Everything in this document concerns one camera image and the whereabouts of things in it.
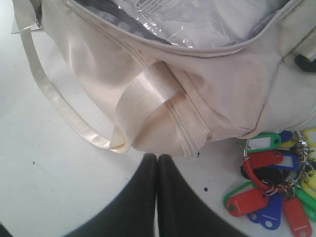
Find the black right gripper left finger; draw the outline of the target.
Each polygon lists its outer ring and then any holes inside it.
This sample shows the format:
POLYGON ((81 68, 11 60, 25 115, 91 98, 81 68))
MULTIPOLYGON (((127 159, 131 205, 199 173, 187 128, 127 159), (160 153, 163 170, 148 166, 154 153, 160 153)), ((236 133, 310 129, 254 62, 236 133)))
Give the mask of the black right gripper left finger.
POLYGON ((66 236, 153 237, 156 174, 156 155, 144 154, 122 191, 96 216, 66 236))

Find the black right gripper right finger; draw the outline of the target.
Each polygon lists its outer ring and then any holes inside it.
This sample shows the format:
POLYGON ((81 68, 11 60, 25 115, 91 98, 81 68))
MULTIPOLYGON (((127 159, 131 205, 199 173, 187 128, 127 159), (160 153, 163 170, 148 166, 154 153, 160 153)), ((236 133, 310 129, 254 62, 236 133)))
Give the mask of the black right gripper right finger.
POLYGON ((158 229, 161 237, 244 237, 191 189, 172 157, 158 157, 158 229))

